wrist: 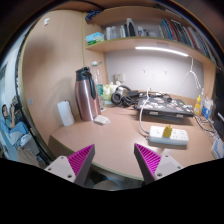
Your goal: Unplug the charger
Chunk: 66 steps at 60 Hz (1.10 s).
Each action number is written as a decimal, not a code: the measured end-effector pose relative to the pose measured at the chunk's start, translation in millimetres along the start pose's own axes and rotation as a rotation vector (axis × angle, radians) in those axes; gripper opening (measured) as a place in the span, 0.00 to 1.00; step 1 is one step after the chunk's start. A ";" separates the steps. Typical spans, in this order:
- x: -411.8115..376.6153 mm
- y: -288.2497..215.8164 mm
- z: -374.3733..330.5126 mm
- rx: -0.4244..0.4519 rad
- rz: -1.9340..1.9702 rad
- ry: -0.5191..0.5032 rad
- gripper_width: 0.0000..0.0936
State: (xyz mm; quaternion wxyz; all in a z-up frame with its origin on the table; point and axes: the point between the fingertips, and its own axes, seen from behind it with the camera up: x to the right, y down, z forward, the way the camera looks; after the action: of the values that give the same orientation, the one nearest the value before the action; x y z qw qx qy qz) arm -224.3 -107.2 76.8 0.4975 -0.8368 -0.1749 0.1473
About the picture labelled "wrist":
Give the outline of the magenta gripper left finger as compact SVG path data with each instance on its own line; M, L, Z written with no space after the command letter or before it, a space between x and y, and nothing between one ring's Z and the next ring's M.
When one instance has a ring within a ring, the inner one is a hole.
M94 155L95 145L92 144L68 157L59 156L45 170L78 186L83 186Z

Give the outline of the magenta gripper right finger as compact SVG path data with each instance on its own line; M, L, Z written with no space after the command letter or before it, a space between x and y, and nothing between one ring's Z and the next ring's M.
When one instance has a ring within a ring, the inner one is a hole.
M145 146L135 143L134 155L137 159L145 184L150 184L183 169L172 156L160 155Z

